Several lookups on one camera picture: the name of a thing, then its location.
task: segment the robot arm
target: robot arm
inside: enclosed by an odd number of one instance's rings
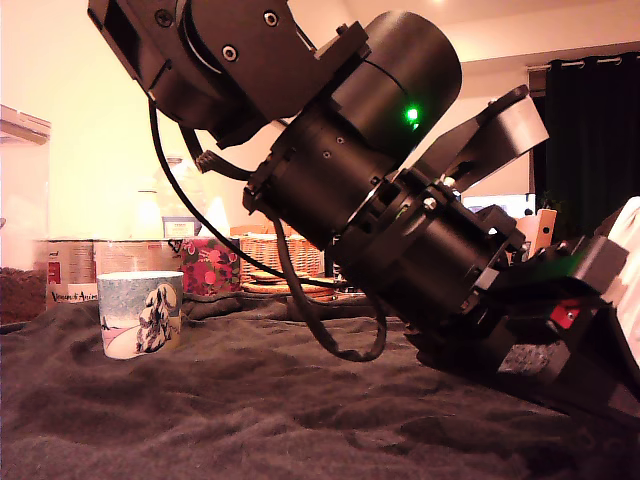
[[[420,361],[640,427],[640,370],[602,299],[628,252],[594,237],[510,264],[524,241],[515,220],[456,197],[547,138],[525,86],[399,171],[462,83],[453,47],[420,16],[339,27],[321,51],[286,0],[89,0],[89,16],[183,133],[225,148],[296,116],[247,175],[245,207],[328,249],[408,325]]]

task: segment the cable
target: cable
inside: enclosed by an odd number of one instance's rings
[[[275,275],[276,277],[286,279],[285,275],[282,272],[279,272],[278,270],[275,270],[253,259],[249,255],[244,253],[242,250],[240,250],[237,246],[233,244],[233,242],[231,242],[227,237],[225,237],[218,230],[216,230],[216,228],[213,225],[211,225],[211,223],[206,219],[206,217],[198,211],[195,205],[191,203],[191,201],[189,200],[189,197],[187,197],[187,195],[184,193],[184,191],[180,187],[180,184],[176,180],[176,177],[173,175],[173,172],[169,168],[169,163],[167,162],[167,158],[164,156],[164,152],[162,150],[162,141],[160,140],[160,130],[158,128],[158,112],[156,111],[156,106],[153,103],[153,100],[151,99],[149,99],[149,121],[151,123],[151,136],[153,137],[153,146],[156,150],[156,155],[158,156],[158,160],[160,161],[160,166],[162,167],[162,170],[164,171],[164,174],[166,175],[167,180],[169,180],[169,183],[173,187],[173,190],[176,192],[176,195],[178,195],[178,197],[180,198],[182,203],[184,203],[185,207],[187,207],[189,212],[191,212],[191,214],[200,223],[202,223],[205,227],[207,227],[209,231],[213,233],[213,235],[218,240],[220,240],[220,242],[225,247],[227,247],[232,252],[236,253],[240,258],[242,258],[246,262],[249,262],[251,265],[259,268],[260,270],[264,270],[265,272],[270,273],[271,275]],[[304,279],[302,280],[302,282],[308,285],[316,285],[319,287],[329,287],[329,288],[340,288],[347,285],[346,282],[322,282],[319,280],[312,280],[312,279]]]
[[[320,320],[316,309],[307,298],[300,279],[295,273],[293,264],[291,263],[291,257],[289,255],[289,248],[287,246],[287,238],[282,228],[280,218],[270,209],[266,209],[264,214],[269,220],[273,222],[273,226],[276,230],[276,236],[278,239],[278,256],[280,257],[280,264],[282,265],[282,271],[284,272],[289,290],[291,290],[291,296],[294,299],[295,306],[302,317],[303,321],[311,330],[311,333],[315,339],[332,355],[341,358],[343,360],[349,360],[351,362],[370,362],[378,358],[384,351],[384,347],[387,341],[387,317],[382,309],[382,306],[378,299],[373,295],[368,295],[367,298],[371,302],[376,312],[376,322],[378,323],[378,331],[376,333],[376,339],[371,349],[361,354],[356,350],[340,350],[338,342],[333,338],[331,333],[325,328],[322,320]]]
[[[249,180],[253,172],[236,167],[211,150],[203,152],[195,130],[180,125],[180,132],[182,133],[184,143],[189,149],[189,154],[191,154],[191,158],[193,158],[193,162],[196,164],[196,167],[198,167],[200,173],[216,172],[233,180],[243,182]]]

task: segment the curtain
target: curtain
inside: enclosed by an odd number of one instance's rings
[[[558,210],[556,233],[592,234],[611,213],[640,195],[640,60],[554,61],[547,73],[547,204]]]

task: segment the black cylinder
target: black cylinder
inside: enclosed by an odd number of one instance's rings
[[[447,37],[413,13],[387,12],[366,31],[371,54],[333,93],[333,108],[401,163],[460,93],[460,61]]]
[[[368,148],[357,132],[322,104],[305,110],[249,180],[244,205],[266,203],[323,250],[382,178],[392,158]]]

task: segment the screw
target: screw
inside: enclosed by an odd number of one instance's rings
[[[276,25],[278,25],[279,20],[280,19],[274,12],[264,12],[264,22],[270,27],[275,27]]]
[[[235,62],[238,59],[238,51],[231,45],[227,45],[222,49],[222,55],[228,62]]]
[[[424,199],[424,202],[422,202],[422,204],[427,210],[435,210],[438,206],[438,201],[433,197],[428,197]]]
[[[156,12],[156,22],[162,28],[169,28],[173,23],[173,16],[169,12],[169,10],[165,10],[164,8],[162,8]]]

